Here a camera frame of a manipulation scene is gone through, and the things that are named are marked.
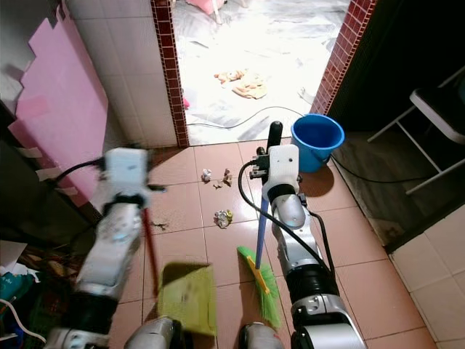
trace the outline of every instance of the dustpan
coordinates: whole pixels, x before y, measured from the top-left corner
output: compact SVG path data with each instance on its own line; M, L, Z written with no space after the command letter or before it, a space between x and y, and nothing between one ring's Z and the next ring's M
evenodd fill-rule
M163 269L158 314L178 320L189 332L217 335L213 267L202 263L169 263Z

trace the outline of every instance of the pink foam board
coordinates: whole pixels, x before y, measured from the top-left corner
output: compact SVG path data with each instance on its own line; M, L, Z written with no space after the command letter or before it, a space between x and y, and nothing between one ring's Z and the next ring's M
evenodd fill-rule
M9 126L25 148L37 147L43 168L62 171L102 155L108 99L79 32L63 7L54 28L46 19L29 45L36 55L21 84L17 120ZM85 204L97 186L95 169L80 169L62 181L75 187L70 196L77 206Z

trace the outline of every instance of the blue broom handle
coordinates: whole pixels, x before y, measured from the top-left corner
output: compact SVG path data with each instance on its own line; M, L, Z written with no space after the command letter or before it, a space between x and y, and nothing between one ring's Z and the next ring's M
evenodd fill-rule
M262 205L260 209L262 211L268 212L268 200L262 197ZM260 215L259 219L259 234L256 239L256 259L255 259L255 268L260 269L260 264L262 262L262 252L263 252L263 243L264 243L264 232L267 227L267 218L263 215Z

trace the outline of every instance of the white cable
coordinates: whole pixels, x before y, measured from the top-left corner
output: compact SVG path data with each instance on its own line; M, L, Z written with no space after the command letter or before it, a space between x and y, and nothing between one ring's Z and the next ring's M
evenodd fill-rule
M0 302L1 302L1 303L4 303L5 305L7 305L8 308L12 311L13 316L15 317L18 326L21 327L21 329L24 331L24 333L27 333L27 334L29 334L29 335L32 336L32 337L39 338L42 342L47 343L47 341L45 340L45 338L43 338L40 334L31 332L31 331L29 331L28 329L26 329L26 328L23 326L23 324L22 324L21 321L20 321L20 318L18 318L18 316L17 316L15 307L13 307L12 303L8 302L7 300L3 300L3 299L1 299L1 298L0 298Z

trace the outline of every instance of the red brick trim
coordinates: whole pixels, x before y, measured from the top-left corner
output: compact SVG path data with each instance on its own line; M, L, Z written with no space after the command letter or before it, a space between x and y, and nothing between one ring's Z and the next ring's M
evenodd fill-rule
M187 137L186 115L182 102L181 77L176 41L174 40L171 6L167 0L150 0L150 4L177 144L180 148L185 148L189 146L189 138Z
M327 114L365 33L377 0L351 0L341 31L313 100L311 113Z

